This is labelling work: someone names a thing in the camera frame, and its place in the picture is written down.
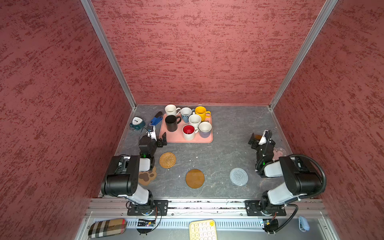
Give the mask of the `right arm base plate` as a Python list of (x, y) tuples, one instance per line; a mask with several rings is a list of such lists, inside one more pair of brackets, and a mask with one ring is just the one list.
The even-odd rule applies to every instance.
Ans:
[(256, 217), (285, 217), (287, 215), (284, 205), (272, 205), (269, 202), (259, 200), (246, 200), (245, 209), (247, 216)]

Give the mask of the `woven rattan coaster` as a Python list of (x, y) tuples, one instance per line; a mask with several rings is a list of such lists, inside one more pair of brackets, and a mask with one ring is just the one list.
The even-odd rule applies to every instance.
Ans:
[(164, 153), (159, 158), (160, 166), (165, 169), (172, 168), (176, 164), (176, 161), (176, 155), (171, 152)]

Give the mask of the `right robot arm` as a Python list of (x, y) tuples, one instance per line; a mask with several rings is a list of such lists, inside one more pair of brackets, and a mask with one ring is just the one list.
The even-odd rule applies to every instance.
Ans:
[(279, 206), (313, 198), (325, 191), (326, 174), (314, 159), (291, 154), (274, 160), (276, 143), (271, 131), (264, 131), (262, 135), (252, 134), (249, 145), (256, 150), (255, 171), (261, 178), (284, 178), (281, 185), (262, 194), (257, 209), (264, 215), (273, 214)]

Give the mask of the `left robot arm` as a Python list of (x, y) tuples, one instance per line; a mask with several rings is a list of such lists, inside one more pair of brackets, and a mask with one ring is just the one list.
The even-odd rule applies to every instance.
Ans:
[(101, 183), (102, 194), (125, 198), (141, 211), (154, 210), (153, 194), (139, 185), (139, 173), (153, 170), (157, 147), (157, 141), (146, 135), (139, 139), (139, 155), (113, 156)]

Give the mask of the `grey blue woven coaster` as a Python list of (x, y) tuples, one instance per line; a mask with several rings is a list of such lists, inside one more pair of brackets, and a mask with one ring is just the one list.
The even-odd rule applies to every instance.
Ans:
[(234, 168), (230, 171), (230, 180), (236, 186), (244, 186), (248, 182), (248, 174), (241, 168)]

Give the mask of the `large round wooden coaster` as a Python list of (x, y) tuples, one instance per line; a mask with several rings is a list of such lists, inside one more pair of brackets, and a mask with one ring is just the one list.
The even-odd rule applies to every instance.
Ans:
[(205, 175), (201, 170), (192, 169), (186, 175), (186, 183), (192, 189), (200, 188), (205, 182)]

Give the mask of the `pink flower coaster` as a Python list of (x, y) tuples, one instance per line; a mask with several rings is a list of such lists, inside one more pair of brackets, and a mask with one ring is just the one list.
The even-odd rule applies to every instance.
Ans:
[(285, 157), (287, 155), (286, 150), (283, 148), (274, 148), (273, 153), (273, 161), (277, 161), (280, 157)]

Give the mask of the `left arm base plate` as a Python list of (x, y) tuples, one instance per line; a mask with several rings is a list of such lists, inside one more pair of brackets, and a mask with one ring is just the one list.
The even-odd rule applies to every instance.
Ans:
[(154, 200), (149, 201), (146, 205), (138, 205), (131, 203), (128, 206), (128, 216), (144, 216), (144, 217), (160, 217), (166, 216), (168, 212), (168, 200)]

